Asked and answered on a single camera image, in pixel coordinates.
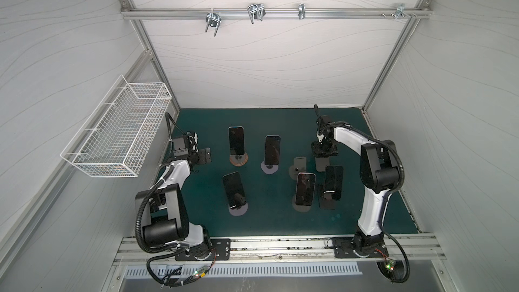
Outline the phone from grey stand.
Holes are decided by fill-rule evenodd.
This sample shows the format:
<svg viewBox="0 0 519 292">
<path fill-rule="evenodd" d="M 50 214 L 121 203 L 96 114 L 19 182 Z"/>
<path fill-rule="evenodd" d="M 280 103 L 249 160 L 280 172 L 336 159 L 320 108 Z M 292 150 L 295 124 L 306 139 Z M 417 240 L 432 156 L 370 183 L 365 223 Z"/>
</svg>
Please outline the phone from grey stand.
<svg viewBox="0 0 519 292">
<path fill-rule="evenodd" d="M 315 163 L 316 163 L 316 171 L 317 172 L 325 172 L 327 167 L 330 165 L 330 158 L 318 158 L 315 157 Z"/>
</svg>

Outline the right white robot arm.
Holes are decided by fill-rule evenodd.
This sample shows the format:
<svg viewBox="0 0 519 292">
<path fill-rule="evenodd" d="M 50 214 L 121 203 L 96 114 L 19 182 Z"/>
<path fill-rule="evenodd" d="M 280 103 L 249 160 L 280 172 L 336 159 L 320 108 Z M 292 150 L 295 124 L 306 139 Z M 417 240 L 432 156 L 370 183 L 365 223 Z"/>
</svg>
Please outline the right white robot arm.
<svg viewBox="0 0 519 292">
<path fill-rule="evenodd" d="M 392 141 L 376 139 L 349 124 L 332 122 L 319 125 L 312 143 L 316 157 L 337 154 L 341 143 L 360 157 L 360 179 L 364 201 L 351 248 L 366 258 L 384 244 L 384 220 L 391 196 L 403 186 L 404 165 Z"/>
</svg>

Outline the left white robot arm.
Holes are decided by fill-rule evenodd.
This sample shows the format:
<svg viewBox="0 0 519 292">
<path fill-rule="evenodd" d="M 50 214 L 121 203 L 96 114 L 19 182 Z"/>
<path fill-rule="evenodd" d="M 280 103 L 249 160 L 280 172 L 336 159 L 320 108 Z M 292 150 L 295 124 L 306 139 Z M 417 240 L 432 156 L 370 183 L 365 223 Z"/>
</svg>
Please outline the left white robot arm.
<svg viewBox="0 0 519 292">
<path fill-rule="evenodd" d="M 176 247 L 204 260 L 212 248 L 208 230 L 189 221 L 182 196 L 182 186 L 191 174 L 190 162 L 173 160 L 163 165 L 163 169 L 162 175 L 149 189 L 135 196 L 137 244 L 148 254 Z"/>
</svg>

